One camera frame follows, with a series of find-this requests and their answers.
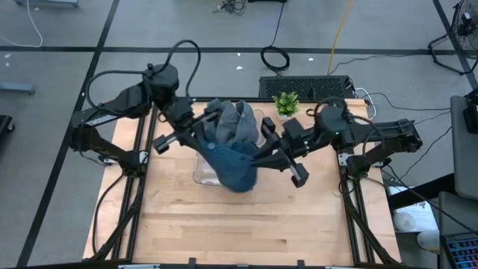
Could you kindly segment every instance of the coiled black cable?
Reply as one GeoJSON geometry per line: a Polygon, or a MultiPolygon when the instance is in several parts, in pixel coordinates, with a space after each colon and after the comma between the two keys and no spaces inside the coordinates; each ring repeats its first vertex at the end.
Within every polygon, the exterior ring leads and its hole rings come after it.
{"type": "Polygon", "coordinates": [[[279,25],[281,24],[281,18],[282,18],[282,11],[284,10],[284,3],[282,3],[282,7],[281,7],[281,13],[279,14],[279,20],[277,21],[277,26],[276,26],[276,34],[274,34],[274,40],[272,41],[272,43],[267,46],[267,47],[264,47],[262,50],[261,50],[261,59],[262,59],[262,62],[265,64],[265,66],[269,69],[271,69],[272,71],[274,71],[278,76],[282,76],[279,72],[280,71],[285,71],[287,69],[289,69],[289,66],[291,65],[291,58],[289,57],[289,54],[287,52],[285,52],[285,50],[283,49],[279,49],[277,47],[274,46],[274,43],[276,42],[276,38],[277,38],[277,32],[279,31],[279,25]],[[285,65],[281,66],[281,67],[276,67],[272,64],[269,64],[267,61],[266,61],[266,58],[264,56],[264,54],[267,52],[267,51],[274,51],[274,52],[277,52],[279,53],[280,55],[282,55],[282,57],[284,57],[285,59],[285,65]]]}

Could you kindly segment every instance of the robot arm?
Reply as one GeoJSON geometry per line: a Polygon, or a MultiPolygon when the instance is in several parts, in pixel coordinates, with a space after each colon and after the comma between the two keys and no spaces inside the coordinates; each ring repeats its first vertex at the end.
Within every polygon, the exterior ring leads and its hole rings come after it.
{"type": "Polygon", "coordinates": [[[117,161],[126,176],[141,176],[145,167],[142,160],[145,157],[142,157],[141,152],[125,151],[115,146],[101,138],[96,127],[121,117],[136,119],[146,116],[154,103],[174,129],[167,137],[162,135],[155,139],[153,145],[158,153],[167,151],[169,144],[174,141],[197,150],[199,144],[193,138],[193,134],[202,130],[204,120],[217,116],[218,108],[208,107],[203,115],[194,118],[192,99],[189,96],[177,97],[175,91],[178,87],[178,70],[172,64],[166,66],[148,64],[140,83],[123,90],[117,98],[102,104],[101,110],[88,108],[72,115],[70,121],[72,140],[69,146],[80,152],[93,150],[103,157],[117,161]]]}
{"type": "MultiPolygon", "coordinates": [[[[142,84],[123,90],[117,98],[102,105],[102,108],[124,111],[124,117],[136,119],[146,116],[151,109],[151,102],[142,84]]],[[[140,176],[144,169],[140,160],[140,152],[125,151],[110,141],[102,138],[96,127],[118,120],[121,116],[113,116],[95,108],[88,108],[72,115],[72,140],[69,146],[80,152],[93,150],[101,156],[117,161],[127,176],[140,176]]]]}
{"type": "Polygon", "coordinates": [[[306,183],[308,172],[294,159],[305,157],[325,146],[332,145],[337,152],[347,152],[360,143],[382,141],[381,145],[366,155],[347,155],[345,161],[349,175],[361,177],[366,175],[372,164],[384,161],[389,155],[395,152],[416,152],[422,145],[413,121],[359,124],[347,107],[333,106],[325,107],[313,117],[315,124],[308,129],[304,129],[295,118],[287,121],[283,124],[281,137],[275,132],[276,126],[272,120],[264,118],[261,133],[266,138],[266,143],[259,149],[252,165],[281,172],[291,169],[292,182],[299,188],[306,183]]]}

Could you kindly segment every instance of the wooden table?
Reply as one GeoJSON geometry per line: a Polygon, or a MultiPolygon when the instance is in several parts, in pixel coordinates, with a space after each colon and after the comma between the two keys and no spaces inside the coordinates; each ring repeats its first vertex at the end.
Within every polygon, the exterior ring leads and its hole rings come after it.
{"type": "MultiPolygon", "coordinates": [[[[367,116],[363,100],[347,101],[352,113],[367,116]]],[[[271,117],[278,132],[282,131],[273,104],[252,106],[271,117]]],[[[204,107],[196,103],[195,114],[201,114],[204,107]]],[[[296,118],[304,127],[313,124],[305,114],[313,107],[300,106],[296,118]]],[[[131,149],[136,127],[136,120],[119,120],[113,143],[131,149]]],[[[154,137],[171,131],[167,123],[158,123],[154,137]]],[[[152,150],[133,262],[184,264],[195,257],[198,264],[296,265],[303,259],[307,265],[353,265],[344,202],[338,192],[336,152],[328,146],[297,161],[310,173],[302,188],[294,187],[289,170],[259,169],[253,191],[235,194],[193,181],[196,152],[192,149],[174,143],[163,155],[152,150]]],[[[100,193],[119,174],[118,166],[107,168],[100,193]]],[[[382,181],[376,168],[369,177],[382,181]]],[[[117,224],[124,184],[118,184],[102,204],[98,246],[117,224]]],[[[400,260],[384,188],[368,180],[362,180],[361,187],[370,229],[391,256],[400,260]]],[[[126,231],[123,246],[129,236],[126,231]]],[[[361,260],[366,261],[363,244],[359,250],[361,260]]],[[[84,257],[90,256],[91,233],[84,251],[84,257]]]]}

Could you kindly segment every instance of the metal bracket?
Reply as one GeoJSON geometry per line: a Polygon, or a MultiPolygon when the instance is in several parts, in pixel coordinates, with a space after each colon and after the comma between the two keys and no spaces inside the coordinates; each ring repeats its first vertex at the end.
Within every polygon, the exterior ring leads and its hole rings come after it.
{"type": "MultiPolygon", "coordinates": [[[[348,153],[341,153],[338,155],[338,166],[340,167],[347,167],[347,159],[350,156],[355,156],[354,154],[348,154],[348,153]]],[[[383,167],[383,162],[378,161],[375,164],[372,164],[372,167],[377,167],[377,168],[382,168],[383,167]]]]}
{"type": "MultiPolygon", "coordinates": [[[[148,161],[149,161],[147,158],[148,158],[148,152],[145,151],[145,150],[141,151],[140,152],[140,164],[147,164],[148,161]]],[[[110,159],[110,158],[106,158],[106,157],[104,157],[104,158],[99,157],[99,160],[102,161],[106,165],[112,165],[112,164],[117,164],[118,163],[117,161],[115,161],[113,159],[110,159]]]]}

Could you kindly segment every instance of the black cable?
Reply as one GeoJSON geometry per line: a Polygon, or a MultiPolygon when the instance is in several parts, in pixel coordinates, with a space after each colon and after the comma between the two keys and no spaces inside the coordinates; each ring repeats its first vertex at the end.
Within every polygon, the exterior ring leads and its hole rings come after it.
{"type": "Polygon", "coordinates": [[[276,38],[277,38],[277,32],[279,31],[279,26],[281,24],[281,18],[282,18],[282,12],[284,11],[284,4],[285,3],[282,3],[282,7],[281,7],[281,13],[279,14],[279,20],[277,21],[277,26],[276,26],[276,33],[274,34],[274,40],[272,41],[272,43],[267,46],[267,47],[264,47],[262,50],[261,50],[261,59],[262,59],[262,62],[265,64],[265,66],[269,69],[271,69],[272,71],[274,71],[275,74],[277,74],[278,76],[282,76],[279,71],[285,71],[287,69],[289,69],[289,66],[291,65],[291,58],[289,57],[289,54],[287,52],[285,52],[283,49],[279,49],[274,45],[274,43],[276,42],[276,38]],[[282,57],[284,57],[285,59],[285,65],[281,66],[281,67],[275,67],[273,66],[272,64],[269,64],[267,61],[266,61],[266,58],[265,58],[265,53],[267,51],[274,51],[274,52],[277,52],[279,53],[280,55],[282,55],[282,57]]]}
{"type": "Polygon", "coordinates": [[[390,99],[384,93],[369,93],[368,95],[371,96],[371,95],[375,95],[375,94],[379,94],[379,95],[385,97],[385,99],[387,99],[388,104],[390,104],[390,106],[392,108],[395,108],[395,109],[401,109],[401,110],[407,110],[407,111],[446,111],[446,110],[450,110],[450,108],[401,108],[401,107],[397,107],[396,105],[392,104],[390,102],[390,99]]]}
{"type": "MultiPolygon", "coordinates": [[[[141,165],[144,165],[146,161],[149,159],[149,156],[146,156],[143,158],[141,161],[141,165]]],[[[120,179],[124,176],[124,172],[121,174],[121,176],[113,182],[108,189],[105,190],[103,193],[102,197],[100,197],[98,204],[96,205],[96,210],[93,218],[93,240],[92,240],[92,245],[93,245],[93,252],[95,255],[93,255],[90,259],[105,259],[106,255],[109,253],[111,248],[113,248],[113,245],[117,242],[118,237],[121,236],[124,228],[126,225],[129,223],[130,219],[133,217],[134,214],[136,214],[137,210],[139,209],[140,206],[140,197],[142,196],[142,193],[144,192],[144,186],[145,182],[143,184],[138,184],[137,190],[136,190],[136,196],[133,199],[133,202],[129,206],[128,211],[125,213],[125,217],[122,219],[121,222],[118,223],[116,229],[113,231],[113,233],[110,235],[110,238],[102,245],[100,250],[96,253],[96,246],[95,246],[95,238],[96,238],[96,222],[98,219],[98,211],[99,211],[99,206],[101,205],[102,200],[104,199],[104,196],[120,181],[120,179]]]]}
{"type": "Polygon", "coordinates": [[[191,84],[191,82],[192,82],[192,80],[193,80],[193,78],[194,78],[194,76],[197,72],[197,69],[199,68],[199,64],[201,63],[201,49],[196,44],[196,42],[194,42],[192,40],[181,40],[181,41],[177,42],[176,44],[174,44],[174,46],[171,48],[170,52],[168,53],[166,61],[164,62],[163,66],[158,71],[155,71],[154,74],[158,74],[160,72],[163,72],[166,69],[166,67],[170,64],[171,57],[173,56],[174,52],[176,52],[176,49],[184,43],[189,43],[189,44],[193,45],[196,48],[196,51],[197,51],[196,65],[194,66],[194,70],[191,73],[191,76],[189,77],[189,79],[187,80],[187,83],[186,83],[186,96],[189,97],[189,86],[190,86],[190,84],[191,84]]]}
{"type": "Polygon", "coordinates": [[[350,189],[348,193],[346,193],[346,194],[344,193],[344,190],[341,187],[342,183],[343,183],[342,181],[339,181],[339,183],[338,183],[338,192],[341,193],[342,195],[350,195],[356,189],[355,179],[350,179],[350,181],[352,181],[353,185],[352,185],[352,189],[350,189]]]}
{"type": "Polygon", "coordinates": [[[346,61],[346,62],[341,62],[341,63],[338,63],[335,68],[330,72],[329,75],[333,74],[335,71],[337,71],[337,68],[341,65],[345,65],[345,64],[350,64],[354,61],[366,61],[368,59],[371,59],[371,58],[380,58],[380,57],[396,57],[396,58],[401,58],[401,57],[407,57],[407,56],[413,56],[413,55],[372,55],[372,56],[368,56],[366,58],[353,58],[352,60],[350,61],[346,61]]]}
{"type": "Polygon", "coordinates": [[[103,199],[106,197],[106,194],[108,194],[109,191],[111,191],[111,189],[116,186],[120,180],[123,178],[124,174],[121,173],[121,176],[119,176],[118,179],[116,179],[106,190],[105,192],[103,192],[103,194],[101,195],[101,197],[99,198],[98,200],[98,204],[96,204],[96,209],[95,209],[95,214],[94,214],[94,217],[93,217],[93,234],[92,234],[92,238],[91,238],[91,247],[93,248],[93,253],[95,253],[95,255],[98,253],[96,251],[96,226],[98,224],[98,213],[99,213],[99,207],[101,206],[102,202],[103,202],[103,199]]]}
{"type": "Polygon", "coordinates": [[[467,225],[465,225],[463,222],[457,220],[456,218],[452,217],[450,214],[448,214],[447,212],[443,211],[441,208],[439,208],[439,206],[437,206],[435,203],[433,203],[432,200],[428,200],[427,198],[425,198],[423,195],[419,194],[418,192],[414,191],[413,188],[410,188],[407,184],[403,183],[403,181],[401,179],[399,179],[399,177],[397,176],[397,174],[395,173],[394,171],[394,168],[392,168],[389,164],[387,164],[388,168],[390,168],[391,172],[397,177],[398,179],[398,185],[406,188],[407,190],[409,190],[412,194],[414,194],[416,197],[422,199],[423,201],[425,202],[428,202],[430,204],[430,206],[432,206],[434,209],[438,210],[439,212],[441,212],[442,214],[444,214],[445,216],[449,217],[451,220],[453,220],[454,222],[456,222],[458,225],[460,225],[461,227],[467,229],[469,232],[472,232],[474,233],[475,235],[478,235],[478,231],[475,231],[473,230],[472,228],[468,227],[467,225]]]}
{"type": "Polygon", "coordinates": [[[227,12],[241,16],[246,12],[246,0],[225,0],[218,10],[212,13],[227,12]]]}
{"type": "Polygon", "coordinates": [[[90,104],[90,106],[92,108],[95,108],[97,111],[101,111],[105,114],[110,114],[110,115],[113,115],[113,116],[118,116],[118,117],[122,117],[124,116],[124,113],[121,112],[121,111],[113,111],[111,109],[107,109],[107,108],[103,108],[102,107],[102,104],[98,104],[96,105],[95,103],[93,103],[93,101],[91,101],[91,97],[90,97],[90,87],[91,87],[91,84],[93,83],[93,81],[95,81],[97,78],[99,78],[100,76],[102,75],[107,75],[107,74],[123,74],[123,75],[142,75],[144,74],[144,71],[133,71],[133,70],[107,70],[107,71],[103,71],[103,72],[99,72],[97,74],[95,74],[87,83],[87,86],[86,86],[86,89],[85,89],[85,97],[86,97],[86,100],[88,102],[88,104],[90,104]]]}
{"type": "Polygon", "coordinates": [[[370,137],[372,136],[372,134],[374,132],[376,132],[377,134],[379,134],[380,136],[380,140],[382,141],[382,148],[385,149],[385,139],[381,133],[381,131],[379,130],[379,127],[373,123],[371,120],[365,118],[365,117],[362,117],[362,116],[357,116],[357,115],[352,115],[352,118],[354,119],[359,119],[359,120],[363,120],[365,121],[366,123],[370,124],[370,126],[373,127],[373,131],[371,131],[367,137],[364,139],[364,141],[362,142],[362,148],[361,148],[361,153],[362,153],[362,156],[364,156],[364,159],[365,161],[368,161],[368,162],[371,162],[371,160],[369,160],[366,156],[366,147],[367,147],[367,143],[368,143],[368,140],[370,139],[370,137]]]}
{"type": "Polygon", "coordinates": [[[443,116],[443,115],[449,114],[449,113],[450,113],[450,111],[443,112],[443,113],[440,113],[440,114],[438,114],[438,115],[436,115],[436,116],[434,116],[434,117],[430,117],[430,118],[427,118],[427,119],[425,119],[425,120],[421,120],[421,121],[419,121],[419,122],[417,122],[417,123],[414,123],[414,124],[417,126],[418,124],[423,123],[423,122],[426,122],[427,120],[434,120],[434,119],[436,119],[436,118],[438,118],[438,117],[440,117],[440,116],[443,116]]]}
{"type": "Polygon", "coordinates": [[[423,159],[423,157],[425,157],[425,155],[431,150],[431,148],[433,147],[433,145],[435,145],[435,143],[437,143],[440,139],[442,139],[445,135],[447,135],[450,130],[451,130],[451,127],[449,127],[448,130],[447,130],[444,134],[440,135],[437,139],[435,139],[435,141],[433,141],[433,142],[430,144],[430,146],[428,147],[428,149],[426,149],[425,153],[422,154],[422,156],[421,156],[414,164],[412,164],[412,165],[409,167],[409,169],[406,171],[405,175],[403,175],[403,176],[400,177],[400,178],[397,178],[397,180],[398,180],[398,181],[401,181],[406,175],[408,175],[409,172],[410,172],[410,170],[411,170],[415,165],[417,165],[418,162],[421,161],[421,159],[423,159]]]}

